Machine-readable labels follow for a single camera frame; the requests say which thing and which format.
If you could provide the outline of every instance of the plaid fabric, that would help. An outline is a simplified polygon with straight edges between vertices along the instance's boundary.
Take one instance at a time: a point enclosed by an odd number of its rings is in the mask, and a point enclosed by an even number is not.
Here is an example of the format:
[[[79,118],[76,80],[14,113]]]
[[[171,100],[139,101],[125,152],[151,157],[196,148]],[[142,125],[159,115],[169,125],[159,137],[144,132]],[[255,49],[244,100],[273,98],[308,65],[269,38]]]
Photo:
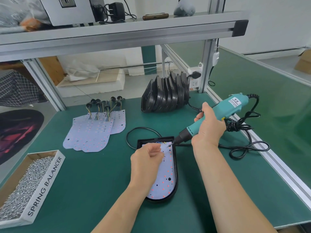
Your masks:
[[[0,105],[22,107],[38,101],[37,86],[15,70],[0,71]]]

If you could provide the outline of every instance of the teal electric screwdriver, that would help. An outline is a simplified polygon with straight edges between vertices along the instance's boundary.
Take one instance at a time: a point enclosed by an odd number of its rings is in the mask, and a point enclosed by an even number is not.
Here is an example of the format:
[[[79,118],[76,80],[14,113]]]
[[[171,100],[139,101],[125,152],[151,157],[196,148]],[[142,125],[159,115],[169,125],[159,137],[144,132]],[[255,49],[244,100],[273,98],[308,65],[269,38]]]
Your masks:
[[[250,95],[234,94],[229,98],[219,102],[216,106],[213,107],[216,118],[218,120],[223,120],[229,118],[231,115],[234,115],[236,112],[241,111],[242,107],[247,105],[248,99],[251,98]],[[205,119],[205,115],[200,118],[198,121],[186,127],[182,130],[173,141],[173,145],[180,144],[181,142],[186,142],[192,139],[192,137],[198,134],[201,123]]]

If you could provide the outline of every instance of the person's left hand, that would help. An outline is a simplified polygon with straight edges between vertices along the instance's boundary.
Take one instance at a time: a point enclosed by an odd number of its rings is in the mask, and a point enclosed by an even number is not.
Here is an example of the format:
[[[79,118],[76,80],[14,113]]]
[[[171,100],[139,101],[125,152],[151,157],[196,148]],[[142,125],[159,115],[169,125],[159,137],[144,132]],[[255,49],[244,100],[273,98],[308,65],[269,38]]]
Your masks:
[[[135,151],[131,156],[131,181],[129,186],[135,187],[146,195],[156,181],[159,165],[164,153],[159,143],[148,143]]]

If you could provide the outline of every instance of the round black mat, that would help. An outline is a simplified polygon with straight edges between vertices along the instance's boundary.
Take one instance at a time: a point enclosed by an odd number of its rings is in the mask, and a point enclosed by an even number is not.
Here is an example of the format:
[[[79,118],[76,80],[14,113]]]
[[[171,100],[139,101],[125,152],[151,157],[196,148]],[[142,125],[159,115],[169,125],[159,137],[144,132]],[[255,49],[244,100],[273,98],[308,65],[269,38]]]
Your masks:
[[[43,114],[37,110],[12,110],[0,114],[0,165],[34,138],[43,121]]]

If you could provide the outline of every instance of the hand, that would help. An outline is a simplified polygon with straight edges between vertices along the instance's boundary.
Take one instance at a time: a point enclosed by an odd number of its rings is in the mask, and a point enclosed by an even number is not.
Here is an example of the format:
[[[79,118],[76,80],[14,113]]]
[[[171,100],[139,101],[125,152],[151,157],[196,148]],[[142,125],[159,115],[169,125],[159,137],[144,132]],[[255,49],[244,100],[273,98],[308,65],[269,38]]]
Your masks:
[[[208,105],[207,102],[204,102],[202,105],[202,111],[199,113],[194,121],[198,121],[205,114],[205,120],[200,126],[199,133],[195,135],[192,140],[193,148],[200,146],[216,146],[218,147],[219,139],[226,130],[226,124],[224,121],[219,121],[216,119],[213,109]]]
[[[131,181],[133,186],[148,194],[156,181],[159,165],[164,153],[159,143],[148,143],[135,151],[131,156]]]

